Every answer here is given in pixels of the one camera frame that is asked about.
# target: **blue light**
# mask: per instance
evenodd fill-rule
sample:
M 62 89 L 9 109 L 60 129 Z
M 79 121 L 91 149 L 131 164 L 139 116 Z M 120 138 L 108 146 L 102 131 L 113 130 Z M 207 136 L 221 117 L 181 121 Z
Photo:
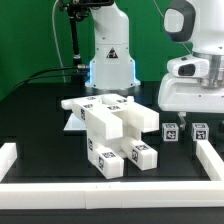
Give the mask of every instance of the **blue light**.
M 89 63 L 89 80 L 88 83 L 93 83 L 93 63 L 92 61 Z
M 136 79 L 136 62 L 135 62 L 135 60 L 133 60 L 133 69 L 134 69 L 134 81 L 136 82 L 137 79 Z

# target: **black tabletop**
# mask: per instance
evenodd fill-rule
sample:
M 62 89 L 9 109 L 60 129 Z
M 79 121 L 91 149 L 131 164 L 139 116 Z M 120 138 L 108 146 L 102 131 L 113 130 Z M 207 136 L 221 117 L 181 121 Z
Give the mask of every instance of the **black tabletop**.
M 130 92 L 135 100 L 160 113 L 162 123 L 180 123 L 177 113 L 157 105 L 159 83 L 145 82 Z M 80 85 L 29 84 L 0 102 L 0 145 L 16 142 L 18 159 L 2 183 L 86 183 L 107 180 L 87 159 L 86 133 L 64 132 L 71 114 L 61 100 L 92 95 Z M 223 114 L 187 114 L 187 130 L 179 141 L 163 142 L 160 131 L 142 135 L 159 153 L 158 168 L 141 171 L 127 159 L 124 177 L 109 181 L 209 180 L 195 156 L 192 123 L 207 123 L 209 141 L 223 158 L 224 134 L 218 132 Z M 223 223 L 224 208 L 161 208 L 108 210 L 0 211 L 0 223 Z

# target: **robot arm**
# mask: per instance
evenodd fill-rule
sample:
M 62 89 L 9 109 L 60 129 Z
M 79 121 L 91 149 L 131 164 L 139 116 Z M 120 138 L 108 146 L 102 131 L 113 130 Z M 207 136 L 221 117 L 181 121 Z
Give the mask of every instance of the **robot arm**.
M 80 63 L 76 22 L 92 13 L 95 30 L 95 57 L 90 62 L 86 87 L 98 90 L 125 90 L 140 85 L 135 78 L 135 61 L 129 53 L 129 19 L 114 0 L 72 0 L 64 4 L 70 18 L 74 63 Z
M 169 73 L 159 92 L 160 108 L 223 113 L 223 0 L 173 0 L 166 11 L 164 27 L 172 41 L 191 42 L 193 49 L 192 55 L 168 62 Z

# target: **green backdrop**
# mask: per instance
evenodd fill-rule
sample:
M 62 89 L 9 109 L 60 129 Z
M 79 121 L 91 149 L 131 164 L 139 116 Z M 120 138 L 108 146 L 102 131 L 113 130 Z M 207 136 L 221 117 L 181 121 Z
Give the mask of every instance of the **green backdrop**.
M 170 0 L 157 0 L 164 12 Z M 3 1 L 0 7 L 0 100 L 15 83 L 32 73 L 59 66 L 52 32 L 55 0 Z M 163 20 L 152 0 L 116 0 L 130 19 L 130 50 L 136 60 L 137 78 L 158 81 L 166 74 L 169 59 L 187 54 L 168 40 Z M 72 45 L 66 12 L 57 10 L 56 26 L 64 65 L 72 65 Z M 92 18 L 78 24 L 83 62 L 94 56 Z

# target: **warning label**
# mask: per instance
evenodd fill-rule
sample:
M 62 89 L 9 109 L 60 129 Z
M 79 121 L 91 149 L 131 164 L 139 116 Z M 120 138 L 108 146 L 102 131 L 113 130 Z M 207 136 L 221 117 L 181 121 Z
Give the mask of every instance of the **warning label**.
M 109 54 L 107 55 L 107 58 L 111 58 L 111 59 L 116 59 L 118 58 L 116 51 L 114 50 L 114 48 L 112 48 L 109 52 Z

